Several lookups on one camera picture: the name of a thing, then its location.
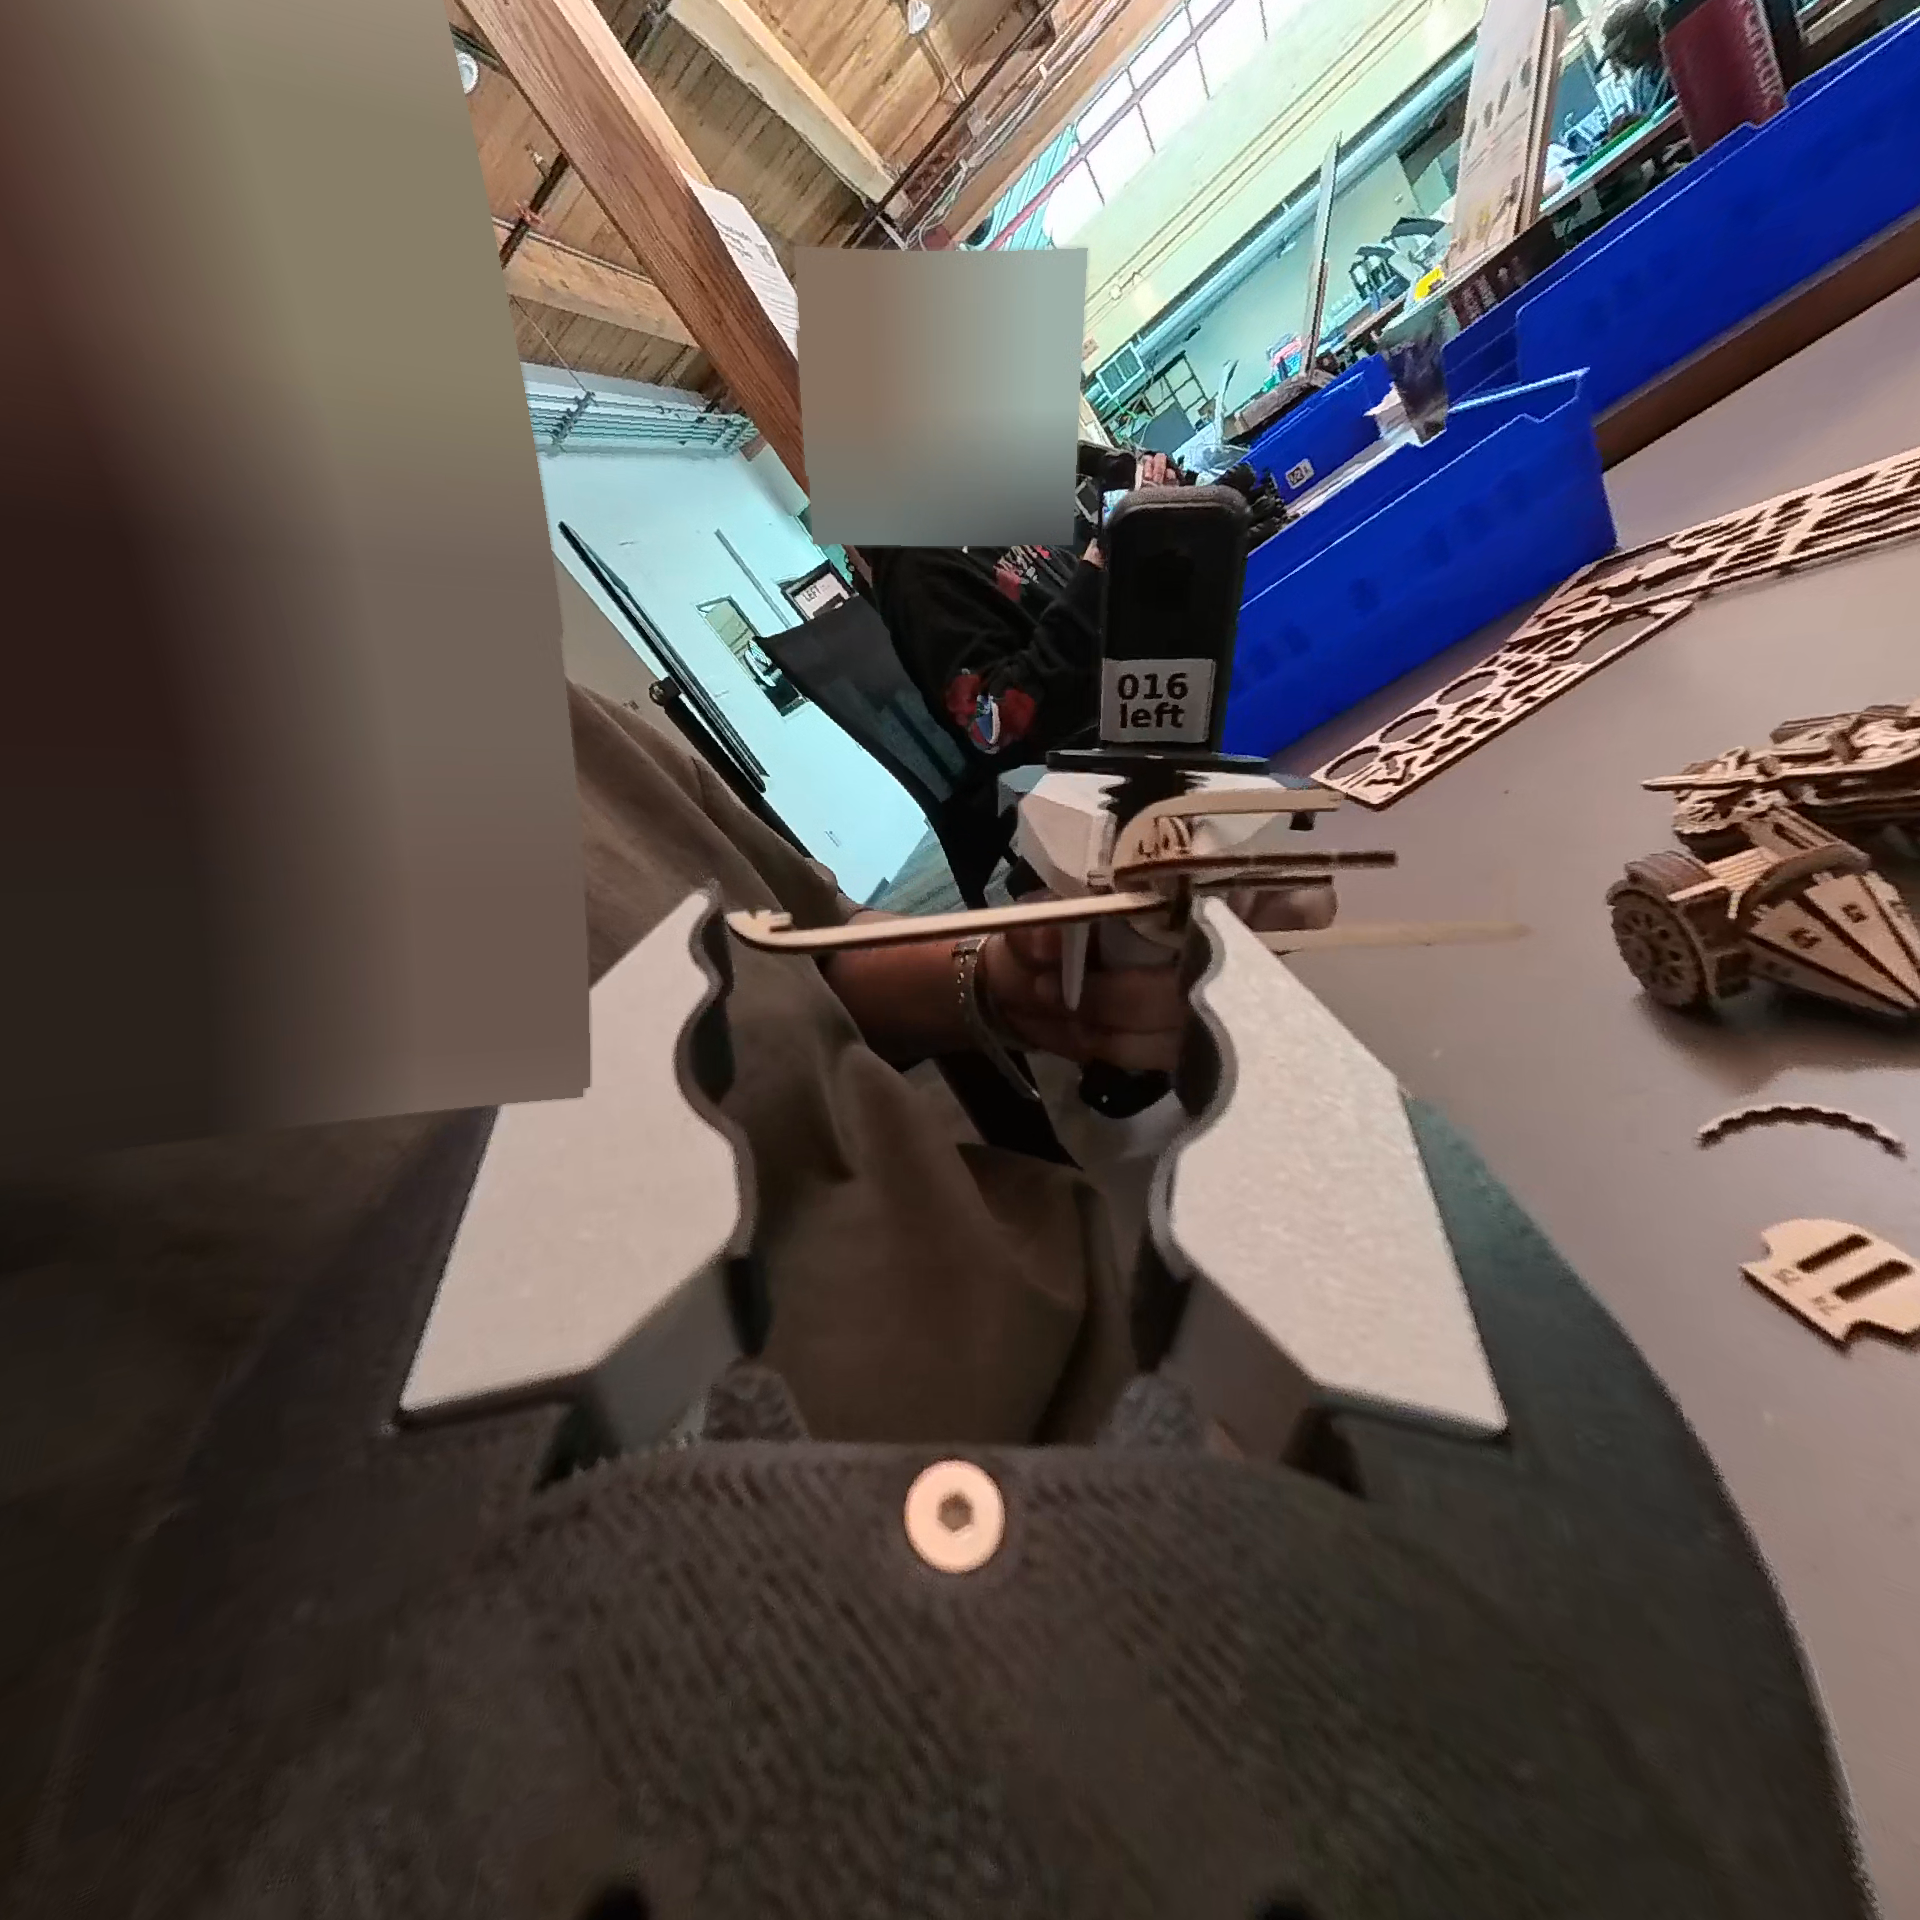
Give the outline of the grey desk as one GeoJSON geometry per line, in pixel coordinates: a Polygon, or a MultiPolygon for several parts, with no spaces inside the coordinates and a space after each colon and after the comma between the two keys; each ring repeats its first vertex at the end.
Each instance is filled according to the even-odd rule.
{"type": "Polygon", "coordinates": [[[1773,1000],[1668,1020],[1601,896],[1671,842],[1642,780],[1793,715],[1909,705],[1914,667],[1913,542],[1718,595],[1394,808],[1319,824],[1398,852],[1340,882],[1343,918],[1522,921],[1526,940],[1298,964],[1479,1146],[1712,1451],[1810,1655],[1884,1916],[1914,1916],[1914,1352],[1834,1352],[1740,1267],[1790,1216],[1914,1255],[1914,1038],[1773,1000]],[[1817,1128],[1696,1146],[1773,1100],[1863,1114],[1909,1156],[1817,1128]]]}

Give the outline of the curved toothed wooden piece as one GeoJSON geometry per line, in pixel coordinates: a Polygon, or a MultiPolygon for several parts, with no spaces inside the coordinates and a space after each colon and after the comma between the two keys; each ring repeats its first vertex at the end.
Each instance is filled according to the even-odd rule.
{"type": "Polygon", "coordinates": [[[1748,1102],[1740,1108],[1722,1111],[1710,1120],[1705,1120],[1696,1130],[1696,1146],[1710,1147],[1722,1138],[1751,1134],[1757,1130],[1825,1130],[1846,1137],[1855,1137],[1881,1150],[1884,1154],[1904,1161],[1909,1156],[1905,1140],[1857,1111],[1830,1106],[1823,1102],[1808,1102],[1808,1100],[1773,1100],[1773,1102],[1748,1102]]]}

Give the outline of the printed cardboard box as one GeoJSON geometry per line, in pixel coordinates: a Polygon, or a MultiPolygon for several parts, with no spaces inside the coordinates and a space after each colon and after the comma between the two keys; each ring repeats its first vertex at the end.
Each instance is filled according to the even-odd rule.
{"type": "Polygon", "coordinates": [[[1480,14],[1456,153],[1454,291],[1538,219],[1566,39],[1564,9],[1550,2],[1487,2],[1480,14]]]}

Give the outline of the maroon water bottle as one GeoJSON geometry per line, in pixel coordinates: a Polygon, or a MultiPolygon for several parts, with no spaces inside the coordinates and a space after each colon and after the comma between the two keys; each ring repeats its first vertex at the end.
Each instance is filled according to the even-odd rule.
{"type": "Polygon", "coordinates": [[[1788,82],[1761,2],[1661,2],[1663,72],[1692,153],[1788,107],[1788,82]]]}

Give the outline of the person's left forearm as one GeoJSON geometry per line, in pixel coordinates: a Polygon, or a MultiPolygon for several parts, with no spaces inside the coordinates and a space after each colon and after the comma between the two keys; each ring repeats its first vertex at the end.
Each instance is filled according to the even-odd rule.
{"type": "Polygon", "coordinates": [[[818,970],[864,1042],[909,1067],[973,1048],[953,950],[953,940],[856,947],[832,952],[818,970]]]}

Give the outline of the black flat board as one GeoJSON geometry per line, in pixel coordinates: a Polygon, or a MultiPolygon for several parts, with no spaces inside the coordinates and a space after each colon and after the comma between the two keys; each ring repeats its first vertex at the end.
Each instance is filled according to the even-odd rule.
{"type": "Polygon", "coordinates": [[[650,654],[664,667],[664,678],[674,681],[682,705],[698,715],[703,730],[710,735],[714,748],[719,751],[719,755],[725,755],[726,763],[735,769],[741,783],[744,783],[754,795],[762,799],[762,761],[754,755],[746,739],[735,731],[725,710],[712,699],[705,684],[702,684],[698,675],[688,666],[678,647],[657,630],[657,624],[653,624],[636,593],[626,588],[626,584],[612,572],[612,567],[604,563],[596,556],[596,551],[566,521],[560,521],[560,535],[565,538],[566,546],[576,553],[576,559],[586,567],[590,576],[617,603],[620,614],[630,623],[641,646],[650,650],[650,654]]]}

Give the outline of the wooden puzzle part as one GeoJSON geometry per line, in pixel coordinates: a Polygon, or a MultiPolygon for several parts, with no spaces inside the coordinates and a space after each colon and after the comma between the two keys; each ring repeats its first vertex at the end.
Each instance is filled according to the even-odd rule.
{"type": "Polygon", "coordinates": [[[1087,867],[1078,896],[1047,896],[944,918],[858,918],[847,923],[800,928],[785,914],[729,913],[726,934],[767,954],[838,954],[941,940],[970,940],[1014,928],[1081,928],[1095,921],[1178,923],[1189,900],[1207,892],[1256,892],[1328,878],[1329,874],[1386,872],[1389,849],[1293,849],[1282,836],[1221,836],[1216,824],[1310,818],[1336,808],[1336,795],[1287,786],[1192,788],[1152,803],[1117,824],[1111,815],[1104,858],[1087,867]]]}

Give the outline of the person's olive shirt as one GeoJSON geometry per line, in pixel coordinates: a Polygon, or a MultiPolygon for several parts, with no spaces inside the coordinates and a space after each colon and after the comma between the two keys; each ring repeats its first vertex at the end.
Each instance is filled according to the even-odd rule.
{"type": "MultiPolygon", "coordinates": [[[[576,684],[566,720],[590,986],[705,884],[801,926],[858,914],[678,737],[576,684]]],[[[725,1114],[751,1147],[766,1362],[833,1442],[1093,1442],[1135,1370],[1096,1188],[966,1137],[818,962],[733,950],[725,1114]]]]}

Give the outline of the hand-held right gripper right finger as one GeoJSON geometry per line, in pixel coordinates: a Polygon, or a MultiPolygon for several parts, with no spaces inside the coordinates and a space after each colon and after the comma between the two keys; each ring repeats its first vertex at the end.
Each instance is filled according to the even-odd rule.
{"type": "Polygon", "coordinates": [[[1190,913],[1186,962],[1186,1128],[1148,1206],[1158,1370],[1258,1462],[1319,1414],[1503,1439],[1398,1080],[1228,905],[1190,913]]]}

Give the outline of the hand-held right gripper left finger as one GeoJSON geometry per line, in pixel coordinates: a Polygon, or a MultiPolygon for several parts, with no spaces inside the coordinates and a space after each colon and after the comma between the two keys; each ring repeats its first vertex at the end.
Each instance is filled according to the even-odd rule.
{"type": "Polygon", "coordinates": [[[407,1425],[551,1402],[674,1426],[749,1352],[729,991],[698,889],[590,991],[586,1091],[495,1116],[399,1391],[407,1425]]]}

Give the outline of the wooden puzzle sheet round holes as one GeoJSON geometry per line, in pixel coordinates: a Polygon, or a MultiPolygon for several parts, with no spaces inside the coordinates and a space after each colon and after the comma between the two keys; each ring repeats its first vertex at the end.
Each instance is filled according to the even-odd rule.
{"type": "Polygon", "coordinates": [[[1696,600],[1676,593],[1596,603],[1558,623],[1532,620],[1487,658],[1326,761],[1313,780],[1367,810],[1386,810],[1666,633],[1696,600]]]}

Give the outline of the person's left hand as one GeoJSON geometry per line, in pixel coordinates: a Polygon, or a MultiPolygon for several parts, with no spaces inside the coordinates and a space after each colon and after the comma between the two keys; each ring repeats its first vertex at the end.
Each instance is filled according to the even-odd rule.
{"type": "Polygon", "coordinates": [[[1178,967],[1087,967],[1070,1007],[1064,934],[1025,923],[988,935],[977,979],[999,1030],[1082,1067],[1169,1072],[1189,1017],[1178,967]]]}

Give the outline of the wooden motorcycle model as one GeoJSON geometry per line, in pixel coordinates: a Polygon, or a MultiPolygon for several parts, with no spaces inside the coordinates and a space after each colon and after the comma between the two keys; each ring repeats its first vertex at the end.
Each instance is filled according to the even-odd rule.
{"type": "Polygon", "coordinates": [[[1630,860],[1607,913],[1645,996],[1696,1016],[1767,984],[1914,1017],[1914,918],[1871,851],[1914,833],[1914,705],[1793,719],[1642,786],[1677,851],[1630,860]]]}

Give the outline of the blue plastic bin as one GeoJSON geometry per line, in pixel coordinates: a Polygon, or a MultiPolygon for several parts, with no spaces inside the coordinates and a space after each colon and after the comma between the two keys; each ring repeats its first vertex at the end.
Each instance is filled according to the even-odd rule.
{"type": "Polygon", "coordinates": [[[1454,408],[1585,376],[1599,415],[1918,207],[1918,23],[1821,66],[1445,347],[1454,408]]]}
{"type": "Polygon", "coordinates": [[[1248,559],[1228,753],[1279,753],[1613,550],[1588,379],[1463,400],[1248,559]]]}

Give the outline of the flat slotted wooden piece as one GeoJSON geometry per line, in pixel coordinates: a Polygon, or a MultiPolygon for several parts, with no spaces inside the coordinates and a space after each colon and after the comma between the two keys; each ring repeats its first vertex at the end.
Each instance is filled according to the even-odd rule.
{"type": "Polygon", "coordinates": [[[1845,1348],[1855,1335],[1914,1343],[1918,1263],[1852,1222],[1798,1216],[1761,1232],[1745,1281],[1806,1329],[1845,1348]]]}

